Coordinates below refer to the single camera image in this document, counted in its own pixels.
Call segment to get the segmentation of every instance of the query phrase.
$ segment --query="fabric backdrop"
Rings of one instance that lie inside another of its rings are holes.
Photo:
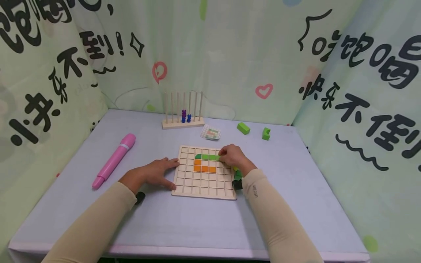
[[[163,92],[194,90],[206,117],[296,125],[373,262],[420,262],[420,10],[417,0],[0,4],[0,261],[107,106],[162,112]]]

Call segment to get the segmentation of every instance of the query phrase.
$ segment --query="beige arm sleeve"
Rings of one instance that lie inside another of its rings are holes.
[[[53,245],[42,263],[96,263],[136,197],[114,183]]]
[[[242,186],[271,262],[323,263],[294,212],[260,169],[250,171]]]

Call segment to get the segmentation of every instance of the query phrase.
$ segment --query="grid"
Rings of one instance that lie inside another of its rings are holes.
[[[233,169],[219,161],[218,149],[180,146],[172,195],[236,200]]]
[[[205,124],[202,130],[202,133],[200,134],[200,137],[209,139],[209,140],[216,140],[221,137],[221,131],[217,129],[213,129],[209,125]]]

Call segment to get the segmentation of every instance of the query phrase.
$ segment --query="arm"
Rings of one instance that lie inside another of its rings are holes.
[[[242,172],[243,193],[256,218],[274,263],[323,263],[319,252],[294,212],[261,170],[234,144],[223,147],[220,161]]]
[[[136,203],[135,193],[144,183],[175,190],[164,172],[178,166],[164,158],[128,171],[103,193],[53,245],[42,263],[96,263],[124,215]]]
[[[96,263],[135,203],[127,186],[114,183],[57,240],[43,263]]]

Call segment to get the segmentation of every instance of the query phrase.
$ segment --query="pink toy pen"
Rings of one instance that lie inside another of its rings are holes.
[[[129,133],[126,135],[120,142],[120,145],[117,147],[117,150],[111,155],[104,167],[99,171],[98,175],[93,181],[92,188],[94,190],[98,189],[111,175],[117,165],[120,163],[121,159],[125,156],[126,152],[130,150],[136,141],[136,136]]]

